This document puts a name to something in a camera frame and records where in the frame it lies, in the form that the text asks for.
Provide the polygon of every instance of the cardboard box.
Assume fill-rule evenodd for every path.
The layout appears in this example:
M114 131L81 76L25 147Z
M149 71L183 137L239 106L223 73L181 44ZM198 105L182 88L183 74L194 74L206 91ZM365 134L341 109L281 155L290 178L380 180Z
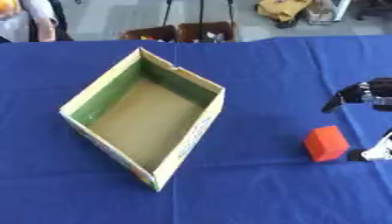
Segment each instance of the cardboard box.
M224 87L138 48L60 113L159 192L221 112L224 94Z

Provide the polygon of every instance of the red foam block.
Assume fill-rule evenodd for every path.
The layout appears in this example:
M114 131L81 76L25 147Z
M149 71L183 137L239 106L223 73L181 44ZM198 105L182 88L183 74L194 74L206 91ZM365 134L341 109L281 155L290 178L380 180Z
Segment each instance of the red foam block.
M336 126L313 129L304 140L314 161L327 161L340 157L349 147Z

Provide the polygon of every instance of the basket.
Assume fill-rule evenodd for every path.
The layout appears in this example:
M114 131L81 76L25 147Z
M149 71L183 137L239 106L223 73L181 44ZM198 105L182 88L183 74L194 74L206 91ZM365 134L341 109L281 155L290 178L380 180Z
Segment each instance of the basket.
M132 31L125 31L120 39L141 39L142 36L162 39L164 42L177 41L176 27L173 25L164 25L159 27L153 27L148 29L138 29Z
M200 39L200 27L203 32L213 34L223 33L225 41L235 41L235 24L229 22L203 23L200 24L180 24L178 26L178 42L192 43L195 39Z

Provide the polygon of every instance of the table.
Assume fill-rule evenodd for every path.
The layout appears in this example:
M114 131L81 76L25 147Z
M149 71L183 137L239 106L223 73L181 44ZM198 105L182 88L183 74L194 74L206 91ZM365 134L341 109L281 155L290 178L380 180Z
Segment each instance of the table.
M390 76L392 38L0 45L0 223L390 223L392 163L314 164L302 145L338 125L374 145L390 113L320 110ZM160 193L73 131L59 107L138 46L227 88L224 110Z

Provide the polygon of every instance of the gray floor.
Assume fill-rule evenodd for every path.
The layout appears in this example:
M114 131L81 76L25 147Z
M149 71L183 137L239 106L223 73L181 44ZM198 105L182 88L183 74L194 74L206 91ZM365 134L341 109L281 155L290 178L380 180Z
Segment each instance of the gray floor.
M62 0L69 23L69 32L76 40L117 39L126 30L161 25L165 0ZM290 29L277 29L274 23L254 12L257 0L234 0L235 22L239 24L238 39L252 41L277 36L374 35L390 34L387 17L353 19L355 4L341 22L332 25L308 25L300 22ZM199 1L173 0L168 24L198 21ZM206 0L206 21L228 20L226 0Z

